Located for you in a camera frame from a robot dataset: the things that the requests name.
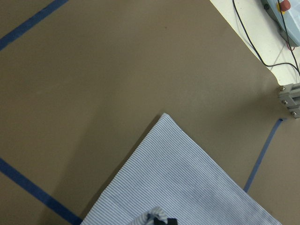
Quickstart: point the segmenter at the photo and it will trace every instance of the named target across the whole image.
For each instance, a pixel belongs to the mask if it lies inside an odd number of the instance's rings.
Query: red button
[[[280,8],[281,8],[281,11],[282,12],[285,12],[287,10],[289,10],[291,8],[291,4],[288,0],[283,0],[281,3],[280,3]]]

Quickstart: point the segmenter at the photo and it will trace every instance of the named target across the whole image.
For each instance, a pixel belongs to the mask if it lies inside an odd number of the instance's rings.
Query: blue tape
[[[280,126],[280,124],[282,123],[282,121],[284,121],[285,119],[278,119],[277,122],[275,123],[274,127],[272,128],[267,140],[266,140],[266,143],[264,144],[263,148],[262,148],[262,151],[261,153],[259,154],[258,158],[257,158],[257,161],[252,169],[252,172],[245,184],[245,187],[244,187],[244,191],[245,192],[248,192],[253,180],[254,180],[254,177],[258,171],[258,168],[260,166],[260,164],[262,163],[262,160],[263,160],[263,157],[264,155],[266,154],[266,151],[274,137],[274,134],[276,133],[276,130],[278,129],[278,127]]]
[[[26,177],[24,177],[21,173],[19,173],[11,165],[5,162],[2,158],[0,158],[0,171],[6,176],[8,176],[16,184],[25,189],[27,192],[29,192],[31,195],[33,195],[42,203],[44,203],[47,207],[49,207],[62,218],[64,218],[66,221],[68,221],[70,224],[79,225],[83,221],[81,218],[76,216],[57,200],[48,195],[40,187],[32,183]]]
[[[47,7],[36,13],[33,17],[26,20],[20,26],[9,32],[3,38],[0,39],[0,51],[5,48],[9,43],[13,42],[25,32],[31,29],[34,25],[45,19],[48,15],[54,12],[56,9],[65,4],[68,0],[54,0]]]

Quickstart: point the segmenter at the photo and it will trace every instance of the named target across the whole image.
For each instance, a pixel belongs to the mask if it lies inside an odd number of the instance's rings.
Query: blue tape strip
[[[5,162],[2,158],[0,158],[0,171],[8,176],[12,181],[16,184],[24,188],[31,195],[36,197],[66,221],[73,225],[79,225],[83,220],[73,214],[70,210],[68,210],[65,206],[59,203],[57,200],[48,195],[45,191],[43,191],[40,187],[32,183],[29,179],[20,174],[16,169],[14,169],[11,165]]]
[[[270,143],[271,143],[271,141],[272,141],[272,139],[274,137],[274,134],[275,134],[276,130],[278,129],[278,127],[280,126],[280,124],[282,123],[282,121],[284,121],[284,120],[285,119],[278,119],[277,122],[275,123],[274,127],[272,128],[272,130],[271,130],[271,132],[270,132],[270,134],[269,134],[269,136],[267,138],[267,141],[264,144],[264,146],[262,148],[262,151],[259,154],[259,156],[257,158],[257,161],[256,161],[256,163],[255,163],[255,165],[254,165],[254,167],[252,169],[252,172],[251,172],[251,174],[250,174],[250,176],[249,176],[249,178],[248,178],[248,180],[246,182],[246,185],[244,187],[244,191],[245,192],[248,192],[248,190],[249,190],[249,188],[250,188],[250,186],[251,186],[251,184],[252,184],[252,182],[254,180],[254,177],[255,177],[255,175],[256,175],[256,173],[258,171],[258,168],[259,168],[260,164],[262,163],[263,157],[266,154],[266,151],[267,151],[267,149],[268,149],[268,147],[269,147],[269,145],[270,145]]]
[[[3,38],[0,39],[0,51],[5,48],[9,43],[13,42],[20,36],[22,36],[25,32],[27,32],[30,28],[36,25],[38,22],[43,20],[45,17],[50,15],[56,9],[65,4],[68,0],[54,0],[47,7],[43,8],[41,11],[36,13],[33,17],[26,20],[20,26],[16,27],[14,30],[9,32]]]

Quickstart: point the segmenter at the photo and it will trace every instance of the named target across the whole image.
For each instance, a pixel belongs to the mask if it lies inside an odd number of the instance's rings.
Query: metal bracket
[[[300,83],[281,86],[278,98],[294,118],[300,118]]]

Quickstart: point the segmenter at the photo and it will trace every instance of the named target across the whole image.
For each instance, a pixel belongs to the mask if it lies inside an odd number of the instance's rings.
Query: white floor
[[[257,56],[240,25],[239,19],[233,8],[232,0],[210,1],[245,42],[253,54]],[[278,33],[277,24],[265,12],[260,0],[235,0],[235,5],[244,26],[246,27],[248,35],[266,64],[272,65],[281,62],[295,64],[291,52],[286,46],[285,40],[281,38]],[[300,47],[295,48],[293,52],[298,63],[300,63]],[[269,67],[269,70],[275,75],[280,85],[300,83],[298,73],[289,65]]]

